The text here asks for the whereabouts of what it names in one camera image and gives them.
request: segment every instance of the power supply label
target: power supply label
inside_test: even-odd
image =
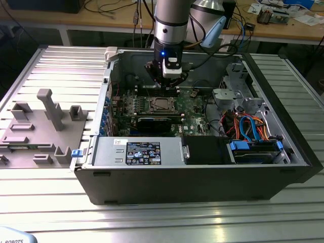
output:
[[[160,143],[127,143],[126,164],[129,166],[161,165]]]

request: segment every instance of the circuit board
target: circuit board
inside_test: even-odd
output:
[[[204,96],[190,95],[192,90],[182,89],[177,97],[137,96],[127,90],[114,101],[113,115],[116,125],[115,136],[203,136],[210,135],[210,127],[203,113]],[[165,118],[172,122],[167,132],[139,132],[137,121],[140,117]]]

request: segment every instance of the blue clip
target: blue clip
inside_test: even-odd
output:
[[[232,141],[229,146],[231,150],[250,149],[248,142],[246,141]]]
[[[71,153],[72,158],[82,158],[83,157],[83,150],[81,149],[74,149]]]
[[[277,141],[277,146],[280,151],[284,149],[284,146],[282,145],[282,143],[280,141]]]

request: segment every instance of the aluminum extrusion table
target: aluminum extrusion table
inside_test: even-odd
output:
[[[43,109],[34,99],[38,89],[46,87],[62,109],[77,104],[90,111],[80,144],[84,147],[105,68],[104,52],[105,48],[39,49],[0,103],[0,132],[9,125],[8,109],[16,101]],[[252,57],[324,161],[320,97],[288,60]],[[0,188],[0,224],[30,232],[39,243],[324,241],[323,172],[270,201],[96,206],[69,169],[3,169]]]

